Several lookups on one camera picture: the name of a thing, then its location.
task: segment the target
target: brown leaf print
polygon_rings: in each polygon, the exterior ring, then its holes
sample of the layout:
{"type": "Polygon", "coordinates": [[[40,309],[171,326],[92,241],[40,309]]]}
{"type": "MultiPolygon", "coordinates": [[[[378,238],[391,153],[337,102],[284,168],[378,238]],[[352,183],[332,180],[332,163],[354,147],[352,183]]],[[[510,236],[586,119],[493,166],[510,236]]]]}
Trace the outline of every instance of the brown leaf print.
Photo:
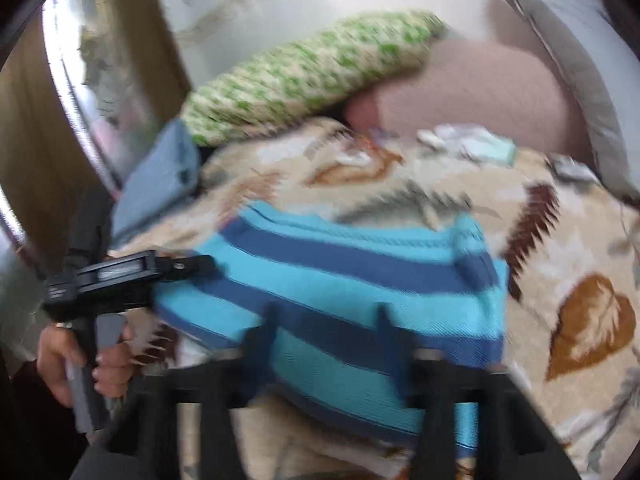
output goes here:
{"type": "Polygon", "coordinates": [[[588,368],[631,343],[636,314],[602,274],[584,278],[566,299],[551,336],[546,380],[588,368]]]}
{"type": "Polygon", "coordinates": [[[305,150],[305,155],[307,158],[313,158],[318,150],[320,150],[330,142],[334,140],[353,140],[354,137],[355,134],[346,126],[343,126],[342,124],[336,124],[333,129],[329,129],[327,133],[318,137],[314,142],[312,142],[311,145],[305,150]]]}
{"type": "Polygon", "coordinates": [[[276,186],[281,180],[282,173],[279,171],[268,173],[256,171],[254,175],[234,183],[222,199],[218,228],[229,222],[242,206],[252,200],[272,203],[275,199],[276,186]]]}
{"type": "Polygon", "coordinates": [[[168,325],[163,325],[152,334],[143,351],[133,356],[131,361],[133,364],[141,366],[162,362],[165,359],[175,361],[177,344],[177,330],[168,325]]]}
{"type": "Polygon", "coordinates": [[[527,205],[512,229],[507,240],[507,248],[502,253],[511,270],[509,294],[518,302],[522,300],[522,291],[517,278],[522,272],[524,262],[536,248],[536,239],[541,242],[543,234],[548,235],[558,220],[558,196],[553,186],[535,184],[526,189],[527,205]]]}
{"type": "Polygon", "coordinates": [[[404,163],[402,156],[385,148],[378,148],[374,152],[370,152],[369,156],[372,160],[366,166],[349,166],[336,162],[328,168],[319,170],[306,182],[306,185],[339,186],[340,184],[374,182],[384,179],[395,162],[404,163]]]}

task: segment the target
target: gray pillow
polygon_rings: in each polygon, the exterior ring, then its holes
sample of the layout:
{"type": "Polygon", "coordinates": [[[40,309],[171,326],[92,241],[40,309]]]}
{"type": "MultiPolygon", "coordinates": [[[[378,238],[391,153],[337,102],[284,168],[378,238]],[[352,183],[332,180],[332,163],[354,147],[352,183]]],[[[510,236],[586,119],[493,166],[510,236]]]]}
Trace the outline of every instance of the gray pillow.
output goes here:
{"type": "Polygon", "coordinates": [[[602,0],[506,0],[545,43],[580,104],[602,181],[640,196],[640,62],[602,0]]]}

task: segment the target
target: green patterned pillow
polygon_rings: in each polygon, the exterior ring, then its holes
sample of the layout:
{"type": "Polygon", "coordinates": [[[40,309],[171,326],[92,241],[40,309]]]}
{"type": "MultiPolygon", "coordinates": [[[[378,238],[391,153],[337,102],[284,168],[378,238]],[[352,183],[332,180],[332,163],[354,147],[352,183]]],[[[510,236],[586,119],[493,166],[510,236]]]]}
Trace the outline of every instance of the green patterned pillow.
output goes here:
{"type": "Polygon", "coordinates": [[[192,92],[182,118],[194,142],[265,135],[396,72],[418,68],[444,30],[425,10],[370,12],[253,56],[192,92]]]}

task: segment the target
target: gray handle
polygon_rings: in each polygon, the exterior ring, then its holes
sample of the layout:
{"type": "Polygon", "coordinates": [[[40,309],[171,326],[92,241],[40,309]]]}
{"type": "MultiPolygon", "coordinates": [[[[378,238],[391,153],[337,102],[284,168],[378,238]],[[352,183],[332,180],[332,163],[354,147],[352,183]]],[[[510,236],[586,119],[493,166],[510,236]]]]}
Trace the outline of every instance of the gray handle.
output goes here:
{"type": "Polygon", "coordinates": [[[71,389],[78,433],[93,433],[104,428],[110,420],[104,397],[95,391],[92,371],[97,353],[116,344],[122,333],[125,319],[120,314],[103,314],[97,319],[76,319],[70,330],[76,336],[87,358],[82,368],[66,364],[66,378],[71,389]]]}

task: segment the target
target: brown curtain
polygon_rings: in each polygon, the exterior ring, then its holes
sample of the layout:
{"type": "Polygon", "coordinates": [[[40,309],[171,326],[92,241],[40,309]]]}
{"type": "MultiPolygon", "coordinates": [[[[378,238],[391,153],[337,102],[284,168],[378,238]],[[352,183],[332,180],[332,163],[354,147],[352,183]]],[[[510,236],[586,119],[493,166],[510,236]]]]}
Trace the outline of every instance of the brown curtain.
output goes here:
{"type": "Polygon", "coordinates": [[[38,10],[0,71],[0,186],[44,270],[60,269],[70,218],[100,185],[56,94],[38,10]]]}
{"type": "Polygon", "coordinates": [[[109,0],[140,89],[160,124],[174,118],[191,89],[158,0],[109,0]]]}

